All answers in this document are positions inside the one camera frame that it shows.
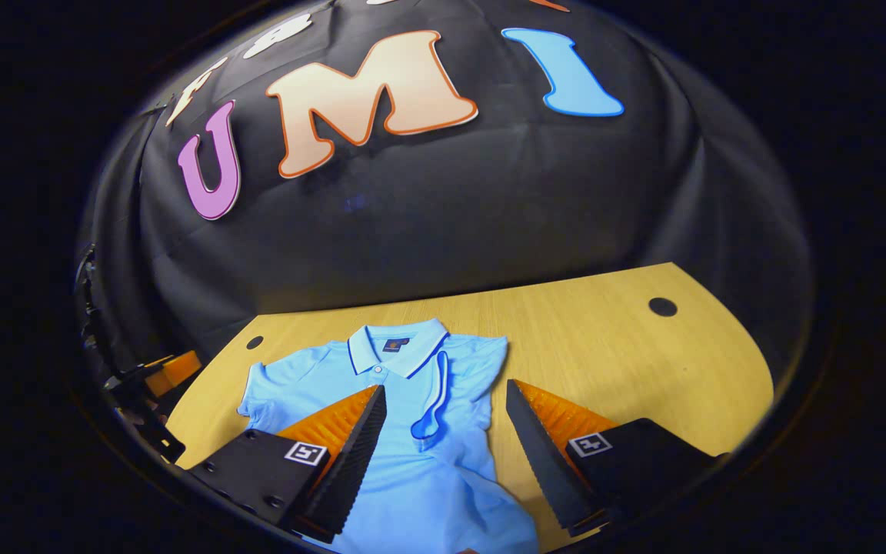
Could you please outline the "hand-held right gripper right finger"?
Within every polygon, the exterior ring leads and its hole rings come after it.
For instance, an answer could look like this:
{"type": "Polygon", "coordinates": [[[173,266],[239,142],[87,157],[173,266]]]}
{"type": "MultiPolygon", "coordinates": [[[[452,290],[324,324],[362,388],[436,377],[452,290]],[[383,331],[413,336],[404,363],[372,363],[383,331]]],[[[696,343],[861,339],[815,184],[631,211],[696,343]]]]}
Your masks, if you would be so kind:
{"type": "Polygon", "coordinates": [[[510,379],[505,403],[559,526],[572,537],[628,525],[721,462],[648,418],[618,424],[510,379]]]}

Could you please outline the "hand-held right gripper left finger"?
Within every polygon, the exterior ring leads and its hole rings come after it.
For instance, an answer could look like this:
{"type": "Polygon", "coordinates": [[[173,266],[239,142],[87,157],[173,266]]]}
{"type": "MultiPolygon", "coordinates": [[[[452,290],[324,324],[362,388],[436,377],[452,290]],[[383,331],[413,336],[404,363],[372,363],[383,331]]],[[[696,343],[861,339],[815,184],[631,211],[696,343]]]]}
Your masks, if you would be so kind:
{"type": "Polygon", "coordinates": [[[354,508],[386,416],[385,387],[369,386],[284,431],[240,432],[189,474],[267,525],[330,544],[354,508]]]}

